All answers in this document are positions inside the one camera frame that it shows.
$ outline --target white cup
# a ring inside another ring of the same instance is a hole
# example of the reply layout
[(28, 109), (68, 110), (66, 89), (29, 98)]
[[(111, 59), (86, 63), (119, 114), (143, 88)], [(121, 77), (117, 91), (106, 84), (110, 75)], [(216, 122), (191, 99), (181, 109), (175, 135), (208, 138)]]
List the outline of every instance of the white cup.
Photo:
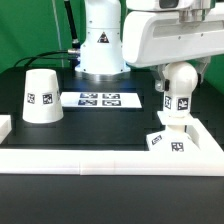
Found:
[(26, 72), (23, 120), (44, 124), (63, 118), (56, 72), (32, 69)]

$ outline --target background wall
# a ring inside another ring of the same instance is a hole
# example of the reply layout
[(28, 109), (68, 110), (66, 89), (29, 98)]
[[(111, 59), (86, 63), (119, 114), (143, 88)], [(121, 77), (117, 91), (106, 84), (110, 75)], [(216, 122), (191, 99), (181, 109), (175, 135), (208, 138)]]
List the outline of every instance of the background wall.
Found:
[[(60, 29), (59, 45), (55, 8)], [(121, 0), (122, 20), (125, 0)], [(85, 40), (84, 0), (71, 0), (77, 34)], [(0, 73), (21, 58), (71, 47), (71, 35), (63, 0), (1, 0), (0, 7)], [(61, 61), (38, 60), (34, 65), (62, 66)], [(206, 79), (224, 93), (224, 55), (213, 57)]]

